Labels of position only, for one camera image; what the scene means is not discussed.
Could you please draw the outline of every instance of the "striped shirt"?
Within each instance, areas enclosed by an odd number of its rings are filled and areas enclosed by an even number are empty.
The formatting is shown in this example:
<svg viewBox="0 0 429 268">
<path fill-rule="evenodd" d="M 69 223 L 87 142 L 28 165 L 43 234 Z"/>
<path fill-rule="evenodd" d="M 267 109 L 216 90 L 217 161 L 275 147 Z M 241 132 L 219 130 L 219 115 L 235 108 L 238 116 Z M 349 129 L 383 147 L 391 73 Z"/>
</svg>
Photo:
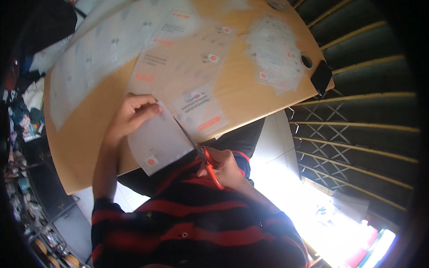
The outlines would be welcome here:
<svg viewBox="0 0 429 268">
<path fill-rule="evenodd" d="M 248 177 L 248 158 L 234 156 Z M 132 213 L 107 199 L 95 201 L 95 268 L 309 267 L 307 250 L 285 213 L 266 214 L 234 190 L 219 190 L 211 179 L 197 177 L 199 162 L 172 174 Z"/>
</svg>

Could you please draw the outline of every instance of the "smartphone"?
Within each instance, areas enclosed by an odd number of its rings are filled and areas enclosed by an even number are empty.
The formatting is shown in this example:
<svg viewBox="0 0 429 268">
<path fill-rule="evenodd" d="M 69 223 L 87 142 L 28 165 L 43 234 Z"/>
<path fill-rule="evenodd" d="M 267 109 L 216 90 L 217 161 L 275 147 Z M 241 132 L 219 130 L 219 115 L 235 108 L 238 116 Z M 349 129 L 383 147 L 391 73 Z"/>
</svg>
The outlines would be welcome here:
<svg viewBox="0 0 429 268">
<path fill-rule="evenodd" d="M 328 67 L 326 61 L 321 60 L 313 75 L 311 76 L 311 82 L 316 88 L 317 93 L 322 96 L 326 88 L 328 87 L 329 81 L 331 80 L 332 72 Z"/>
</svg>

